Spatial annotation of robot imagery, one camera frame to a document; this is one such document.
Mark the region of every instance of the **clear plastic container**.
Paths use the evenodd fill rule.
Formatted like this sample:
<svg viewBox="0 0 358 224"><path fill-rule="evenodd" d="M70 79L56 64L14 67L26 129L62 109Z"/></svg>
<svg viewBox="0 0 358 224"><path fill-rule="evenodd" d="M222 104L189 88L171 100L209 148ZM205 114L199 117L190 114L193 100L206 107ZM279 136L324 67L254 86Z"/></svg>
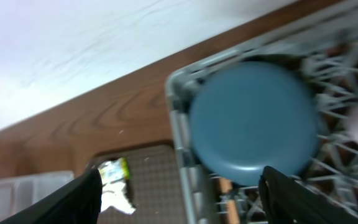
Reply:
<svg viewBox="0 0 358 224"><path fill-rule="evenodd" d="M1 179L0 222L37 203L73 179L72 171Z"/></svg>

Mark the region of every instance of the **brown wooden surface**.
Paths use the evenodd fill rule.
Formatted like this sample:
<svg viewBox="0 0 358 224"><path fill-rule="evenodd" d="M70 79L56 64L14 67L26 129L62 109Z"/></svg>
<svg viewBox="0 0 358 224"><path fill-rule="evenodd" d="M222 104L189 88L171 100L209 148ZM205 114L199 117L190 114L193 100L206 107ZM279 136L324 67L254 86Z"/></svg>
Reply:
<svg viewBox="0 0 358 224"><path fill-rule="evenodd" d="M171 144L163 86L173 71L341 0L302 0L0 131L0 178L80 175L104 151Z"/></svg>

